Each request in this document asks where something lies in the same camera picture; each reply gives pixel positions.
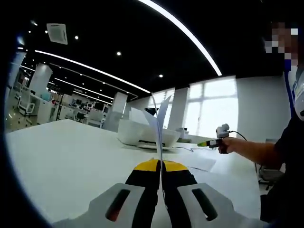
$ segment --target computer monitor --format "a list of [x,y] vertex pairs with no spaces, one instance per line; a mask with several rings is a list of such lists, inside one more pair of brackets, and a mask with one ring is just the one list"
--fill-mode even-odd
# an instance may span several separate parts
[[103,110],[104,104],[96,102],[95,105],[94,105],[94,108],[97,109],[97,110]]

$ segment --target bright window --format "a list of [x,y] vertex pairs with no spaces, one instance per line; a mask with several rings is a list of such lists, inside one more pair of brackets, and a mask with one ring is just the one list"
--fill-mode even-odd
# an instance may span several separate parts
[[215,130],[222,124],[237,130],[237,98],[234,76],[190,85],[185,116],[185,127],[189,134],[216,138]]
[[[172,102],[173,102],[174,92],[175,92],[175,89],[172,88],[172,89],[160,91],[160,92],[157,92],[157,93],[153,94],[157,108],[160,108],[161,103],[166,98],[168,98],[169,96],[171,96],[170,102],[169,102],[169,105],[168,105],[168,109],[167,109],[167,112],[166,112],[166,116],[165,116],[165,119],[164,119],[164,122],[163,122],[163,128],[165,128],[165,129],[168,128],[168,124],[169,124],[169,119],[170,119],[170,113],[171,113],[171,109],[172,109]],[[154,103],[153,103],[152,96],[150,97],[148,107],[149,108],[154,108]]]

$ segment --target table surface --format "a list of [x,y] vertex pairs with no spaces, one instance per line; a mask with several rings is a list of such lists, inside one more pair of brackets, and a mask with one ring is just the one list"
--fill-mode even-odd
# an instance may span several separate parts
[[[49,222],[75,218],[89,202],[114,184],[125,183],[133,168],[156,152],[123,145],[117,133],[71,120],[46,123],[6,135],[14,171],[29,199]],[[176,147],[195,148],[189,143]],[[215,150],[165,153],[214,159],[210,172],[191,169],[198,183],[205,182],[232,200],[235,211],[259,218],[260,191],[254,163],[236,153]],[[170,227],[161,191],[152,227]]]

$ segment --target air conditioning vent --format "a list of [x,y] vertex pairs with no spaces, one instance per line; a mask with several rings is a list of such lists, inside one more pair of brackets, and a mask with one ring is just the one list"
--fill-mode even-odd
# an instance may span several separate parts
[[67,45],[67,31],[65,24],[47,24],[47,33],[52,42]]

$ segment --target ceiling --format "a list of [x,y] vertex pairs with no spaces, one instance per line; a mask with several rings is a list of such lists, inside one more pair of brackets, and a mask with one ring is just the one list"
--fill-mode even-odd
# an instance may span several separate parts
[[[154,2],[197,37],[222,76],[282,74],[284,56],[265,53],[263,39],[269,37],[270,18],[265,17],[261,1],[248,3],[246,10],[240,10],[242,6],[231,2],[223,5],[213,1],[208,2],[208,6],[193,0]],[[112,98],[118,91],[129,92],[129,100],[149,95],[102,73],[35,50],[77,61],[151,92],[218,77],[200,50],[177,26],[138,0],[48,9],[33,14],[32,20],[37,26],[29,21],[21,32],[24,50],[28,52],[22,64],[35,68],[36,64],[46,62],[53,70],[50,81],[55,85],[51,86],[61,92],[71,93],[75,87],[55,78]],[[68,45],[50,41],[45,33],[47,23],[66,25]],[[86,92],[92,97],[99,96]]]

